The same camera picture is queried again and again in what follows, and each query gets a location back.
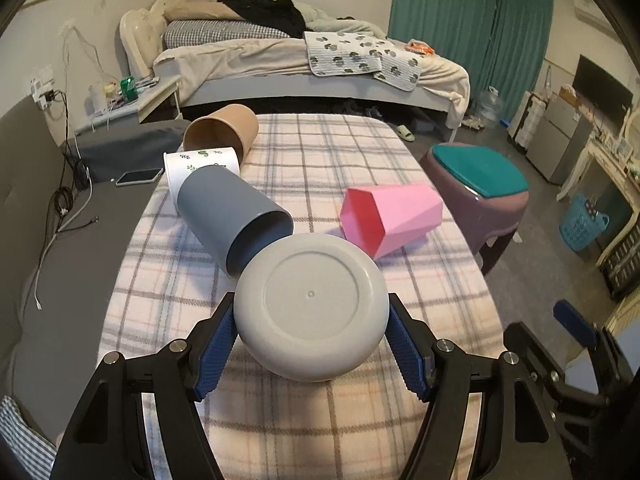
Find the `patterned white mat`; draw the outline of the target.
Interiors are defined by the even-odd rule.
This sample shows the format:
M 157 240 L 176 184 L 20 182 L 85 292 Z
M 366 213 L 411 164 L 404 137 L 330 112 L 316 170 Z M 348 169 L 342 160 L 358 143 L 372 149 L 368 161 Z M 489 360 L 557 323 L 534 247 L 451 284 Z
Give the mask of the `patterned white mat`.
M 364 32 L 304 32 L 309 68 L 314 76 L 374 74 L 381 69 L 378 51 L 394 45 Z

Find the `grey sofa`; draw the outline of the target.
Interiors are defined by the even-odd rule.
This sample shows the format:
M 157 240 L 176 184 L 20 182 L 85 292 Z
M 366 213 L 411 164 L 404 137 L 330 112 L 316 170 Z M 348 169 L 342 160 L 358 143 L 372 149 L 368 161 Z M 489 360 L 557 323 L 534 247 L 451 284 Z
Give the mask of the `grey sofa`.
M 85 132 L 93 188 L 75 198 L 61 234 L 52 196 L 72 175 L 37 105 L 1 118 L 1 392 L 49 440 L 64 431 L 96 366 L 116 276 L 155 186 L 116 186 L 126 171 L 162 168 L 180 119 Z

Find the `wall power socket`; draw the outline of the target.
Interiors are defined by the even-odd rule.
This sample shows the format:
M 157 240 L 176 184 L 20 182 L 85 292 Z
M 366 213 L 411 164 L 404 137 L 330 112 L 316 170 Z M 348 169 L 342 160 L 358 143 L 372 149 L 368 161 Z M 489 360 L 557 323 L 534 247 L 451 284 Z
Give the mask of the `wall power socket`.
M 54 73 L 51 65 L 38 70 L 38 74 L 29 81 L 29 93 L 40 110 L 46 110 L 55 99 Z

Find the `black clothing on bed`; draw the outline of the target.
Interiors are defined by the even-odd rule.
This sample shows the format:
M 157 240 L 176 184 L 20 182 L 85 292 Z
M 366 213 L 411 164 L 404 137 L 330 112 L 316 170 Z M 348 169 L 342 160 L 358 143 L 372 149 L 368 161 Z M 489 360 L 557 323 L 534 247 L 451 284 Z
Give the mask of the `black clothing on bed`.
M 302 39 L 307 27 L 303 14 L 292 0 L 217 0 L 239 14 L 245 21 L 279 29 L 288 36 Z

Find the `bed with beige sheets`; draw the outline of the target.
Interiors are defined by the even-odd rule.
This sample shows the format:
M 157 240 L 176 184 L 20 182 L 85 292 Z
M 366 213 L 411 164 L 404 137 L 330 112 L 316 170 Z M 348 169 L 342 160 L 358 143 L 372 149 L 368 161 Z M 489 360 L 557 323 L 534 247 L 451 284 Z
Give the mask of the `bed with beige sheets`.
M 134 78 L 177 77 L 186 106 L 323 96 L 439 110 L 457 129 L 468 109 L 468 72 L 387 38 L 375 24 L 339 20 L 296 1 L 287 34 L 206 0 L 156 0 L 131 10 L 119 37 Z

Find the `green can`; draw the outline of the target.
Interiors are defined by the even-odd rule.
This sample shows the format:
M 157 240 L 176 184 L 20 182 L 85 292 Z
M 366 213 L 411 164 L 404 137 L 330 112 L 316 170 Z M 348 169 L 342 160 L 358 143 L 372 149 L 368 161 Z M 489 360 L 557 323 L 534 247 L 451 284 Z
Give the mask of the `green can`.
M 138 90 L 134 77 L 126 77 L 119 81 L 120 94 L 125 103 L 134 102 L 138 98 Z

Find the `white bedside table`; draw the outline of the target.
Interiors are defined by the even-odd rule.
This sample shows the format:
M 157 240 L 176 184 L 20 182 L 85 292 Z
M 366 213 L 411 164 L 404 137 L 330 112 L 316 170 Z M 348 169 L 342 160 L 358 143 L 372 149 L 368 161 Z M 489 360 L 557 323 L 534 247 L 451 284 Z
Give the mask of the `white bedside table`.
M 126 122 L 129 124 L 142 124 L 153 112 L 158 110 L 165 101 L 174 104 L 177 116 L 180 115 L 179 103 L 179 76 L 160 78 L 158 83 L 149 89 L 144 90 L 138 98 L 131 103 L 115 108 L 109 108 L 104 113 L 92 115 L 75 128 L 77 134 L 85 131 L 94 131 L 99 128 L 110 128 L 116 122 Z

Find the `striped grey pillow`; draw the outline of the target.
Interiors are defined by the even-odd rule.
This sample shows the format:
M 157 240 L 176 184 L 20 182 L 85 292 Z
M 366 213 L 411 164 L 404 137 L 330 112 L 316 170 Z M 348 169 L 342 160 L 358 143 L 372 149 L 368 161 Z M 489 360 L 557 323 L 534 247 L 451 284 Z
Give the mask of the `striped grey pillow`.
M 285 39 L 282 30 L 246 21 L 180 20 L 170 22 L 163 34 L 166 49 L 195 47 L 237 39 Z

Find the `white plastic cup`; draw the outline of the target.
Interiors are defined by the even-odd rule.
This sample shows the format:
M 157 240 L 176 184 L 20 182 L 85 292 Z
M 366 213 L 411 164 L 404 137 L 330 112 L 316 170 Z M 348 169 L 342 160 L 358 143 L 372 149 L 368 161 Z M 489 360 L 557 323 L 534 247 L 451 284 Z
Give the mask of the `white plastic cup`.
M 236 284 L 233 315 L 250 355 L 296 382 L 325 382 L 370 358 L 390 300 L 383 273 L 356 245 L 295 234 L 258 252 Z

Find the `white green printed cup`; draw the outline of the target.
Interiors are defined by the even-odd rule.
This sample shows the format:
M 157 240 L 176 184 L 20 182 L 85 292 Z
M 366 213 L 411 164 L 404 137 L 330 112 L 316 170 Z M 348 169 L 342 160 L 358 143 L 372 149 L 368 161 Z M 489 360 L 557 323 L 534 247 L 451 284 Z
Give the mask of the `white green printed cup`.
M 221 166 L 240 174 L 240 164 L 233 148 L 201 148 L 194 151 L 181 151 L 163 154 L 164 169 L 170 197 L 177 206 L 178 194 L 183 182 L 193 171 L 205 166 Z

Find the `plaid tablecloth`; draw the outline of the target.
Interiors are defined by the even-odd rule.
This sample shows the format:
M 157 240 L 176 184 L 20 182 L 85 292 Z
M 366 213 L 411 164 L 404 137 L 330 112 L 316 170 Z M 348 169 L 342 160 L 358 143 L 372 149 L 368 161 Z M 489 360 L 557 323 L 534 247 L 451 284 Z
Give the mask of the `plaid tablecloth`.
M 321 114 L 262 116 L 241 174 L 290 213 L 297 232 L 332 235 L 341 234 L 349 188 L 425 180 L 390 127 Z M 378 267 L 388 289 L 435 335 L 472 354 L 502 351 L 494 300 L 450 214 Z M 160 182 L 122 260 L 99 350 L 128 358 L 157 352 L 211 316 L 233 286 Z M 198 404 L 228 479 L 396 479 L 424 413 L 387 344 L 353 372 L 318 384 L 273 375 L 236 344 L 217 389 Z

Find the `blue laundry basket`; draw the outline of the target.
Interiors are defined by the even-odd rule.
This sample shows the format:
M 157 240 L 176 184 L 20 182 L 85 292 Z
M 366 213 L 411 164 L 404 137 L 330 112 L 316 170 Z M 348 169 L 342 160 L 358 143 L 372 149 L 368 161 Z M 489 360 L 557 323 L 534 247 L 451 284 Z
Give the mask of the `blue laundry basket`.
M 598 211 L 584 193 L 577 193 L 563 217 L 559 231 L 573 252 L 586 249 L 610 224 L 610 216 Z

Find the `black television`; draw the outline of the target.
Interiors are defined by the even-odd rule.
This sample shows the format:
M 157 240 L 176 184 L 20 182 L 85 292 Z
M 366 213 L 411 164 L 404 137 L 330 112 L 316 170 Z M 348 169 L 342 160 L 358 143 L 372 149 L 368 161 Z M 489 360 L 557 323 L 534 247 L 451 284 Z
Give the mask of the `black television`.
M 631 91 L 585 55 L 579 57 L 573 88 L 617 129 L 623 127 L 632 105 Z

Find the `pink angular cup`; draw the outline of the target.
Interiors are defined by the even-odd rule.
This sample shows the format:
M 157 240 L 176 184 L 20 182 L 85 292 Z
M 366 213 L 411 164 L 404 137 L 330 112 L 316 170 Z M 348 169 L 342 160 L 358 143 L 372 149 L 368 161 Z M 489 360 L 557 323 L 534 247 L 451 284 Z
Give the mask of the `pink angular cup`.
M 443 209 L 428 184 L 354 186 L 346 191 L 340 222 L 346 240 L 378 259 L 440 226 Z

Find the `clear water jug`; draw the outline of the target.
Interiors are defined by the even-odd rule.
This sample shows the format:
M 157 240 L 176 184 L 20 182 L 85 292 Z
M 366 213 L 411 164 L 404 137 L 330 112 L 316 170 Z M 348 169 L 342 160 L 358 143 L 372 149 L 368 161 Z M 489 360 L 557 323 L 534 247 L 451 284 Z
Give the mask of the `clear water jug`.
M 484 128 L 492 128 L 499 121 L 502 108 L 503 100 L 497 88 L 488 86 L 480 92 L 476 101 L 476 116 Z

